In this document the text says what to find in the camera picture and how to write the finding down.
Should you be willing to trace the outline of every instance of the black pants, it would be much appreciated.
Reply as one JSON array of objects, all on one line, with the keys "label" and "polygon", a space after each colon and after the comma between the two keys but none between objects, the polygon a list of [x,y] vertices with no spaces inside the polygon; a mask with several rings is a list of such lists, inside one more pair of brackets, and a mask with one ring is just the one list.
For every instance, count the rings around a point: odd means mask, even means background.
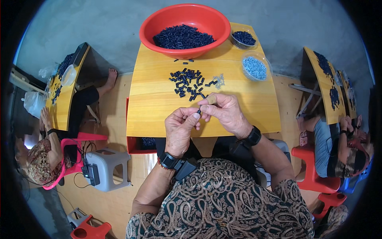
[{"label": "black pants", "polygon": [[[254,165],[254,159],[248,161],[245,159],[235,157],[234,155],[230,155],[230,144],[235,143],[237,140],[238,139],[235,136],[218,137],[212,150],[211,158],[221,158],[238,164],[240,167],[246,170],[256,182],[258,182],[256,167]],[[166,147],[166,138],[155,138],[155,144],[157,146],[158,156],[162,155]],[[194,145],[191,139],[190,146],[185,152],[184,156],[186,158],[195,158],[196,160],[202,158],[201,154],[199,153],[199,150]]]},{"label": "black pants", "polygon": [[[87,109],[86,106],[93,104],[98,101],[98,99],[99,94],[94,86],[77,91],[73,95],[69,114],[68,131],[56,130],[59,140],[63,140],[64,138],[77,138],[82,117]],[[64,148],[64,154],[69,156],[73,166],[73,164],[77,161],[77,145],[66,146]]]}]

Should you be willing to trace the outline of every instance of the wooden floor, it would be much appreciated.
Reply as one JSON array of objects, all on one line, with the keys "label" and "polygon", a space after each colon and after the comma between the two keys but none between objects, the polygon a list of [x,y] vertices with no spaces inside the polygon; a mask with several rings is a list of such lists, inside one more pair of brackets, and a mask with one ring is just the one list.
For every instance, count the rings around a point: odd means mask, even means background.
[{"label": "wooden floor", "polygon": [[[108,135],[107,142],[97,142],[97,149],[108,146],[111,149],[126,151],[126,97],[129,96],[132,75],[119,76],[115,88],[99,100],[99,115],[101,125],[86,122],[82,132],[99,133]],[[283,76],[273,77],[277,100],[280,110],[282,131],[266,134],[269,138],[285,141],[291,150],[298,146],[299,130],[295,116],[301,101],[301,91],[291,89],[288,84],[299,84],[299,80]],[[202,156],[211,156],[216,137],[193,138],[195,145]],[[65,185],[57,186],[73,207],[79,207],[84,213],[93,215],[102,222],[108,222],[112,226],[111,235],[116,238],[125,237],[125,229],[128,223],[132,201],[156,163],[156,154],[132,155],[128,162],[128,176],[132,185],[111,192],[102,192],[92,186],[80,189],[73,183],[75,174],[65,177]],[[297,175],[301,170],[301,160],[295,157],[291,159]],[[75,182],[79,187],[87,185],[82,175],[77,175]],[[313,210],[318,202],[319,193],[301,190],[301,194],[310,210]],[[65,212],[68,214],[73,209],[68,201],[59,194]]]}]

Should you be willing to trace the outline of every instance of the woman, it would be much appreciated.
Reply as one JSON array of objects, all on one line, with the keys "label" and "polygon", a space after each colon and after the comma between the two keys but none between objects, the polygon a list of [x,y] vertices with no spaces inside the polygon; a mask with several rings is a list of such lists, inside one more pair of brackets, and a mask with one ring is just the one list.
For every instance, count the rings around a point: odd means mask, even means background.
[{"label": "woman", "polygon": [[[212,98],[217,106],[209,105]],[[239,140],[255,130],[236,96],[211,93],[198,104],[202,119],[216,117]],[[166,118],[166,155],[182,158],[195,150],[190,135],[200,129],[198,110],[181,107]],[[222,158],[199,159],[197,169],[171,188],[175,171],[158,161],[133,201],[126,238],[313,238],[311,215],[285,154],[262,135],[248,152],[271,174],[273,192]]]},{"label": "woman", "polygon": [[359,128],[362,116],[354,129],[349,116],[341,117],[340,124],[330,132],[325,117],[316,116],[309,120],[297,119],[301,132],[314,132],[315,166],[320,177],[353,177],[365,170],[374,153],[370,135]]},{"label": "woman", "polygon": [[101,96],[114,87],[117,74],[115,69],[110,68],[109,77],[104,86],[98,88],[90,86],[74,94],[68,131],[55,130],[52,126],[49,109],[44,107],[41,110],[39,142],[28,150],[21,139],[16,139],[16,161],[34,183],[42,186],[52,185],[61,173],[63,158],[66,169],[77,163],[77,146],[66,146],[63,154],[60,140],[77,137],[86,106],[98,101]]}]

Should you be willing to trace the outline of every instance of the hand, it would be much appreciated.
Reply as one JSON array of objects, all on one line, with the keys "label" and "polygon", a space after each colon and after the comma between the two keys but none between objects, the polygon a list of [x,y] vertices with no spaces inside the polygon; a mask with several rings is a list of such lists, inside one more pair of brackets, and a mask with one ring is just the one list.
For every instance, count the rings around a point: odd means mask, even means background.
[{"label": "hand", "polygon": [[50,129],[52,129],[52,121],[50,119],[50,115],[49,115],[49,108],[48,107],[44,107],[42,108],[41,110],[41,117],[42,119],[42,122],[44,123],[47,131],[49,131]]},{"label": "hand", "polygon": [[356,124],[357,128],[361,127],[361,123],[362,123],[362,115],[359,115],[357,117],[357,124]]},{"label": "hand", "polygon": [[340,118],[340,128],[341,130],[347,130],[348,129],[348,121],[345,117]]},{"label": "hand", "polygon": [[196,113],[199,109],[194,107],[180,107],[165,119],[166,148],[175,158],[182,158],[190,146],[192,128],[200,129],[200,115]]},{"label": "hand", "polygon": [[243,115],[235,95],[213,92],[197,104],[202,105],[200,107],[203,112],[202,119],[208,122],[211,116],[216,117],[222,126],[239,140],[247,138],[253,129],[253,126]]},{"label": "hand", "polygon": [[345,119],[346,119],[346,121],[347,121],[347,126],[346,126],[346,128],[350,131],[350,132],[353,132],[353,130],[354,130],[354,128],[353,128],[353,126],[351,125],[351,118],[350,118],[350,116],[346,116],[345,117]]},{"label": "hand", "polygon": [[39,125],[40,125],[40,131],[45,131],[45,125],[44,122],[42,121],[42,117],[39,119]]}]

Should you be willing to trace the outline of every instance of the red plastic stool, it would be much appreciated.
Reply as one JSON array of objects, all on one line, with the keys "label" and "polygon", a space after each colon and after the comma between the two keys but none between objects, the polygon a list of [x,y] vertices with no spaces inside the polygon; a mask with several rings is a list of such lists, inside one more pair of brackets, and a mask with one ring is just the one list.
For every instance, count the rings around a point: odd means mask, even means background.
[{"label": "red plastic stool", "polygon": [[330,195],[321,193],[318,196],[318,199],[325,203],[325,206],[320,214],[312,213],[312,215],[317,219],[324,218],[331,206],[340,206],[343,204],[343,202],[345,202],[347,197],[348,196],[338,192],[332,193]]},{"label": "red plastic stool", "polygon": [[322,193],[335,193],[340,188],[341,179],[337,177],[320,177],[314,165],[314,147],[303,146],[292,148],[291,154],[305,161],[306,173],[302,182],[297,182],[298,187]]},{"label": "red plastic stool", "polygon": [[87,223],[92,217],[93,216],[90,214],[85,221],[70,233],[70,236],[73,239],[105,239],[105,235],[110,231],[112,226],[109,223],[104,223],[99,227],[92,227]]}]

